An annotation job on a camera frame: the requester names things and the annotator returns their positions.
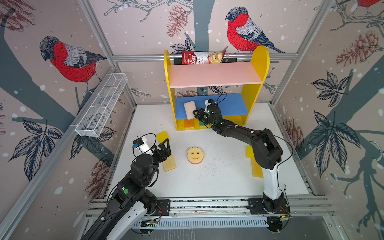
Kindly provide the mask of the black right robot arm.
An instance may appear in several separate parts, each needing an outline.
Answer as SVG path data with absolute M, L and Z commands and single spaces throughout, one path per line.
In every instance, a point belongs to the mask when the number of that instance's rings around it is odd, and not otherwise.
M 278 174 L 278 167 L 283 162 L 283 149 L 271 130 L 253 130 L 224 119 L 214 100 L 208 100 L 204 109 L 193 110 L 192 113 L 195 119 L 210 127 L 216 134 L 234 138 L 252 148 L 255 162 L 262 168 L 264 177 L 263 200 L 259 209 L 270 214 L 279 210 L 288 211 L 289 202 L 280 188 Z

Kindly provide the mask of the orange scrub sponge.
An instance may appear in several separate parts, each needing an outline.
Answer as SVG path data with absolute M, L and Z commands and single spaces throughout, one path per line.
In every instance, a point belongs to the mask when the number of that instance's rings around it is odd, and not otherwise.
M 184 120 L 185 130 L 193 130 L 195 128 L 194 120 Z

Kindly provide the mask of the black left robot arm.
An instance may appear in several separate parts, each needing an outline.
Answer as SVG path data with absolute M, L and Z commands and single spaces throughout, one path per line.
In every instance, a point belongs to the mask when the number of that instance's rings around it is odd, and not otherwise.
M 141 137 L 133 141 L 133 149 L 141 154 L 117 183 L 106 208 L 82 236 L 83 240 L 119 240 L 144 216 L 150 217 L 145 221 L 148 225 L 157 224 L 162 216 L 169 214 L 170 201 L 159 200 L 149 190 L 158 179 L 160 163 L 172 154 L 169 139 L 149 147 L 146 138 Z

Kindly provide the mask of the light pink sponge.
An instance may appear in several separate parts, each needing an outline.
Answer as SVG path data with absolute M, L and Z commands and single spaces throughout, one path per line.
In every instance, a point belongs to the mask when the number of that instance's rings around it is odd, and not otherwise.
M 186 112 L 186 116 L 188 120 L 192 120 L 195 118 L 194 111 L 196 111 L 196 104 L 194 101 L 184 103 L 184 108 Z

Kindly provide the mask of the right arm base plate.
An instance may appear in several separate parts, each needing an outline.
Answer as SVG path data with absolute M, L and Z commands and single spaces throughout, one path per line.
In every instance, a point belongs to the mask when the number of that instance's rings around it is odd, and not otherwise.
M 248 199 L 251 215 L 288 215 L 290 207 L 286 199 L 278 201 L 265 201 L 264 199 Z

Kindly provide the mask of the smiley face sponge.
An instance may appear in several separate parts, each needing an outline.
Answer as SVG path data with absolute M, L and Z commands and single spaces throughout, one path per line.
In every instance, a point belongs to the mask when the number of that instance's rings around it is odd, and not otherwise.
M 187 159 L 193 165 L 200 164 L 204 159 L 204 152 L 201 148 L 190 147 L 187 150 Z

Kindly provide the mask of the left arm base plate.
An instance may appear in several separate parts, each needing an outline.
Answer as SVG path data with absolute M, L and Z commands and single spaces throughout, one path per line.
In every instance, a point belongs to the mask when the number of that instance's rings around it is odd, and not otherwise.
M 156 204 L 151 204 L 149 210 L 147 210 L 146 216 L 162 217 L 168 216 L 171 209 L 171 200 L 160 199 Z

